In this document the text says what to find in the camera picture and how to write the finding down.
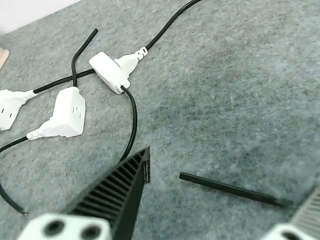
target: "gray carpet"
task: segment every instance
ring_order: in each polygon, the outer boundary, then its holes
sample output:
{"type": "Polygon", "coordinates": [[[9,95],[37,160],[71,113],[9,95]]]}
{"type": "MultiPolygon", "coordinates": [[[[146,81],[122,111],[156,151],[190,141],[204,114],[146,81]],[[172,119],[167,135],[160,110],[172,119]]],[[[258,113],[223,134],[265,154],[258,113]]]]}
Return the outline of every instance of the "gray carpet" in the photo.
{"type": "MultiPolygon", "coordinates": [[[[186,1],[82,0],[0,37],[11,51],[0,89],[26,91],[71,74],[73,54],[94,28],[77,71],[105,51],[145,46],[186,1]]],[[[318,0],[203,0],[185,12],[130,77],[139,116],[132,153],[151,147],[133,240],[256,240],[287,221],[280,209],[179,180],[185,171],[301,202],[320,173],[318,0]]],[[[57,212],[114,165],[130,137],[132,109],[96,74],[79,79],[81,136],[27,141],[1,155],[0,182],[30,212],[0,199],[0,239],[57,212]]],[[[0,146],[52,115],[59,90],[25,105],[0,146]]]]}

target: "black stick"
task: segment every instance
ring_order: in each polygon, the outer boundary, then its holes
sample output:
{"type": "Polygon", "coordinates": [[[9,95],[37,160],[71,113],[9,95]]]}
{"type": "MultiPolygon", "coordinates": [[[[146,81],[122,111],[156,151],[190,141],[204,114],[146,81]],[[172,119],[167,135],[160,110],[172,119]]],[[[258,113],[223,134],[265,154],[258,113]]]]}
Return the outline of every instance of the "black stick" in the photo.
{"type": "Polygon", "coordinates": [[[263,193],[228,185],[222,182],[213,181],[208,178],[192,175],[186,172],[180,172],[179,178],[191,183],[200,184],[202,186],[205,186],[211,189],[216,189],[219,191],[223,191],[225,193],[233,194],[239,197],[255,200],[261,203],[270,204],[270,205],[278,206],[282,208],[287,207],[292,203],[292,201],[288,199],[275,198],[274,196],[271,196],[271,195],[266,195],[263,193]]]}

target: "extension cord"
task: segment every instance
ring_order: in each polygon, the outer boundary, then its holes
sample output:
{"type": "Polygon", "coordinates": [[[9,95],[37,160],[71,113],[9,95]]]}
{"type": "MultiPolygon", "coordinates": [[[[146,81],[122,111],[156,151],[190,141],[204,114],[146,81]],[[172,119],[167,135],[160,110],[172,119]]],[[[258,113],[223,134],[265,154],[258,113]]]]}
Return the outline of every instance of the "extension cord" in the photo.
{"type": "MultiPolygon", "coordinates": [[[[135,70],[138,62],[148,54],[145,47],[133,54],[124,55],[117,59],[111,59],[104,52],[100,52],[89,60],[99,77],[117,94],[123,93],[121,86],[126,89],[130,87],[129,75],[135,70]]],[[[15,122],[20,108],[31,98],[37,96],[33,90],[9,91],[7,89],[0,90],[0,131],[9,130],[15,122]]],[[[68,136],[79,133],[76,130],[68,136]]]]}
{"type": "Polygon", "coordinates": [[[133,54],[112,60],[105,52],[101,51],[89,60],[89,64],[112,91],[121,94],[123,93],[121,86],[126,89],[130,87],[129,75],[147,54],[148,50],[143,47],[133,54]]]}
{"type": "Polygon", "coordinates": [[[61,90],[55,100],[52,117],[26,137],[36,140],[47,137],[75,137],[84,132],[86,101],[77,87],[61,90]]]}

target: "plug connector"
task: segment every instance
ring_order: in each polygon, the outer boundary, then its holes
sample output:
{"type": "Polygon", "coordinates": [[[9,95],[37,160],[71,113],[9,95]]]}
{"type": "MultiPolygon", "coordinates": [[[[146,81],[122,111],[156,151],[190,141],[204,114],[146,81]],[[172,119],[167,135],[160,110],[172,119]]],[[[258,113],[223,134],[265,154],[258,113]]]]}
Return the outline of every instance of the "plug connector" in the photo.
{"type": "Polygon", "coordinates": [[[20,108],[35,96],[37,94],[33,90],[0,90],[0,131],[9,130],[17,118],[20,108]]]}
{"type": "Polygon", "coordinates": [[[86,101],[77,87],[61,90],[55,100],[52,117],[26,137],[36,140],[43,137],[75,137],[84,132],[86,101]]]}
{"type": "Polygon", "coordinates": [[[123,93],[121,86],[126,89],[130,87],[129,75],[147,54],[148,50],[143,47],[133,54],[112,60],[111,57],[101,51],[89,60],[89,64],[109,88],[116,94],[121,94],[123,93]]]}

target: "black cable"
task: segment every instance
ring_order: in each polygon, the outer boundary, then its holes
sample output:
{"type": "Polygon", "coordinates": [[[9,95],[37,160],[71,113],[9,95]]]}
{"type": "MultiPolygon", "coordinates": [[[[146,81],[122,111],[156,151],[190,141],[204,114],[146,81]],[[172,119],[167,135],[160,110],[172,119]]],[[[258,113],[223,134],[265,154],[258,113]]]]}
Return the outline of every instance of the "black cable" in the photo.
{"type": "Polygon", "coordinates": [[[71,69],[72,69],[72,79],[73,79],[73,86],[77,87],[77,73],[76,73],[76,61],[80,54],[85,50],[85,48],[89,45],[89,43],[92,41],[92,39],[95,37],[95,35],[98,33],[98,29],[94,29],[93,32],[90,34],[88,39],[84,42],[84,44],[80,47],[80,49],[75,53],[75,55],[72,58],[71,61],[71,69]]]}
{"type": "MultiPolygon", "coordinates": [[[[23,138],[20,138],[16,141],[13,141],[12,143],[9,143],[7,145],[5,145],[4,147],[0,148],[0,153],[2,153],[4,150],[7,150],[8,148],[11,148],[19,143],[22,143],[24,141],[27,141],[28,138],[25,136],[23,138]]],[[[28,214],[28,212],[26,212],[21,206],[19,206],[17,203],[15,203],[15,201],[13,201],[8,194],[5,192],[5,190],[3,189],[3,187],[0,184],[0,196],[11,206],[13,207],[17,212],[23,214],[24,216],[26,216],[28,214]]]]}
{"type": "MultiPolygon", "coordinates": [[[[151,42],[145,47],[148,51],[151,49],[151,47],[161,38],[161,36],[168,30],[168,28],[171,26],[171,24],[188,8],[190,8],[192,5],[196,4],[197,2],[200,2],[201,0],[191,0],[190,2],[188,2],[186,5],[184,5],[183,7],[181,7],[171,18],[170,20],[166,23],[166,25],[161,29],[161,31],[154,37],[154,39],[151,40],[151,42]]],[[[77,85],[77,78],[83,77],[83,76],[87,76],[90,74],[93,74],[95,71],[93,69],[89,69],[87,71],[83,71],[80,72],[78,74],[76,74],[75,78],[73,76],[73,72],[72,72],[72,77],[70,78],[70,76],[62,78],[58,81],[54,81],[46,86],[40,87],[36,90],[34,90],[33,92],[35,94],[43,92],[45,90],[48,90],[50,88],[53,88],[57,85],[66,83],[68,81],[73,80],[73,85],[77,85]]]]}
{"type": "MultiPolygon", "coordinates": [[[[87,75],[90,75],[90,74],[93,74],[93,73],[95,73],[95,70],[89,69],[89,70],[87,70],[87,71],[83,71],[83,72],[77,73],[77,74],[76,74],[76,77],[77,77],[77,78],[81,78],[81,77],[84,77],[84,76],[87,76],[87,75]]],[[[59,79],[59,80],[57,80],[57,81],[51,82],[51,83],[49,83],[48,85],[42,86],[42,87],[34,90],[33,92],[34,92],[35,94],[38,94],[38,93],[41,93],[41,92],[43,92],[43,91],[45,91],[45,90],[51,89],[51,88],[53,88],[53,87],[55,87],[55,86],[58,86],[58,85],[60,85],[60,84],[64,84],[64,83],[66,83],[66,82],[69,82],[69,81],[71,81],[72,79],[73,79],[73,76],[67,76],[67,77],[65,77],[65,78],[62,78],[62,79],[59,79]]]]}
{"type": "Polygon", "coordinates": [[[128,145],[126,146],[126,149],[125,149],[122,157],[120,158],[120,162],[122,160],[125,160],[128,157],[128,155],[132,149],[132,146],[134,145],[136,135],[137,135],[137,128],[138,128],[138,111],[137,111],[136,101],[128,89],[126,89],[124,86],[121,86],[121,89],[128,95],[128,97],[131,100],[132,111],[133,111],[133,123],[132,123],[132,132],[131,132],[130,140],[129,140],[128,145]]]}
{"type": "Polygon", "coordinates": [[[149,51],[149,49],[161,38],[161,36],[168,30],[168,28],[171,26],[171,24],[188,8],[196,4],[197,2],[200,2],[201,0],[191,0],[186,5],[181,7],[166,23],[166,25],[161,29],[161,31],[154,37],[154,39],[151,40],[151,42],[145,46],[145,48],[149,51]]]}

